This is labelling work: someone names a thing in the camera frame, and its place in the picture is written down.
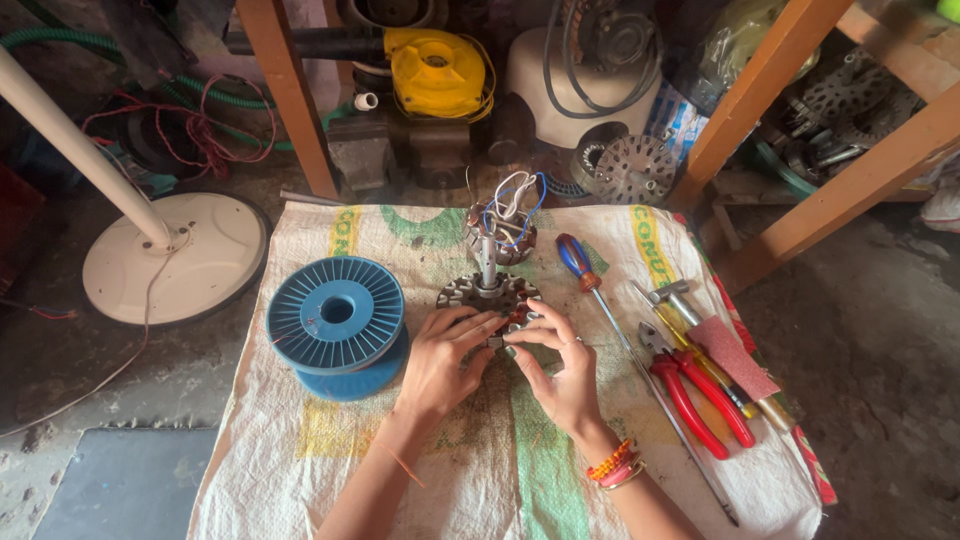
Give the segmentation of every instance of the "black pipe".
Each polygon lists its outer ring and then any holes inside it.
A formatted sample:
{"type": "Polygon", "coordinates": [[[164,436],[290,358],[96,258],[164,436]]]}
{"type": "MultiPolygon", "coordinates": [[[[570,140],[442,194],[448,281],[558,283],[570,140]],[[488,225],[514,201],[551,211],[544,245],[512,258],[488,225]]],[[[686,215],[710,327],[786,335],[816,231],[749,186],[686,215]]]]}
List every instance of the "black pipe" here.
{"type": "MultiPolygon", "coordinates": [[[[301,58],[346,61],[383,61],[383,30],[379,28],[297,28],[291,31],[301,58]]],[[[253,56],[243,32],[229,32],[224,44],[231,54],[253,56]]]]}

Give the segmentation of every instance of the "white pvc fitting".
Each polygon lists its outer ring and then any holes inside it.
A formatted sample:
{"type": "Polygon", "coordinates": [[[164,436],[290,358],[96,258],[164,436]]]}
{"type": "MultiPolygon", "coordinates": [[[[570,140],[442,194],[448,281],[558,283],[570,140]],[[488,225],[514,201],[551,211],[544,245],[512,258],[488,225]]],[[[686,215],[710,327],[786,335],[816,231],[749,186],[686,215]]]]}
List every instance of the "white pvc fitting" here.
{"type": "Polygon", "coordinates": [[[357,97],[353,98],[353,105],[357,110],[373,110],[379,104],[380,100],[376,98],[376,94],[373,92],[357,94],[357,97]]]}
{"type": "Polygon", "coordinates": [[[170,236],[150,203],[113,168],[93,142],[3,47],[0,47],[0,95],[103,191],[154,246],[169,243],[170,236]]]}

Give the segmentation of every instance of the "yellow screwdriver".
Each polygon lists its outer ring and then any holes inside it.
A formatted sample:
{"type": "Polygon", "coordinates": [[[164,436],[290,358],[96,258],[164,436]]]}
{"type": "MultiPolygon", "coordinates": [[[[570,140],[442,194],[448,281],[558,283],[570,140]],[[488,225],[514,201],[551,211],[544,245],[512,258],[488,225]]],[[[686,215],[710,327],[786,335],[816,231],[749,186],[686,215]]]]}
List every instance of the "yellow screwdriver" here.
{"type": "Polygon", "coordinates": [[[744,416],[747,418],[753,418],[757,416],[760,411],[757,410],[756,405],[750,403],[750,399],[747,398],[746,392],[744,392],[739,385],[733,382],[733,380],[726,373],[724,373],[722,369],[720,369],[720,366],[713,363],[713,360],[709,359],[709,357],[707,357],[707,355],[705,355],[699,347],[691,343],[683,332],[678,331],[677,327],[670,324],[670,321],[666,319],[660,308],[651,302],[649,298],[647,298],[647,294],[643,292],[643,289],[641,289],[634,280],[630,280],[630,284],[633,285],[634,289],[636,289],[636,292],[643,297],[643,300],[646,301],[648,306],[650,306],[650,309],[657,314],[657,316],[663,322],[663,325],[670,330],[670,333],[672,333],[674,337],[677,338],[677,348],[682,351],[690,351],[693,353],[693,362],[697,364],[697,367],[702,369],[708,377],[720,385],[720,388],[725,394],[727,394],[727,397],[730,398],[733,404],[740,409],[740,412],[742,412],[744,416]]]}

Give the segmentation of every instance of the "hammer head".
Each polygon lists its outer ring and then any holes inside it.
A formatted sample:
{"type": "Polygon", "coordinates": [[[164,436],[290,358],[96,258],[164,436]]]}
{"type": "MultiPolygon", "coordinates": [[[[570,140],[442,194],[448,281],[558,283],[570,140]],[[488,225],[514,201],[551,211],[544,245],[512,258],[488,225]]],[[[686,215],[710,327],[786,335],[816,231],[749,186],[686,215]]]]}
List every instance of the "hammer head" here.
{"type": "Polygon", "coordinates": [[[660,304],[664,301],[670,300],[670,295],[672,294],[683,294],[685,292],[689,292],[689,290],[690,283],[686,282],[686,280],[677,280],[667,286],[650,291],[650,300],[654,304],[660,304]]]}

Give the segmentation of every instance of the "orange beaded bracelet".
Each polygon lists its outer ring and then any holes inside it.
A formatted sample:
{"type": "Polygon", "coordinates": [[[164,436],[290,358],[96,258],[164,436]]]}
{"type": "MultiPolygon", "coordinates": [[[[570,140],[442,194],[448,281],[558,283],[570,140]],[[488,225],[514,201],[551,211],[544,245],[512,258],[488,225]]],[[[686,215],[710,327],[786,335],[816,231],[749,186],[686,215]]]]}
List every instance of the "orange beaded bracelet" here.
{"type": "Polygon", "coordinates": [[[630,444],[632,442],[633,441],[628,438],[627,440],[623,441],[623,444],[620,445],[620,448],[616,449],[613,455],[611,455],[607,459],[604,459],[603,463],[598,465],[596,468],[593,468],[593,467],[588,468],[587,477],[590,478],[591,480],[600,480],[606,475],[608,475],[610,471],[615,469],[616,466],[620,464],[620,461],[623,461],[623,458],[627,454],[631,453],[630,444]]]}

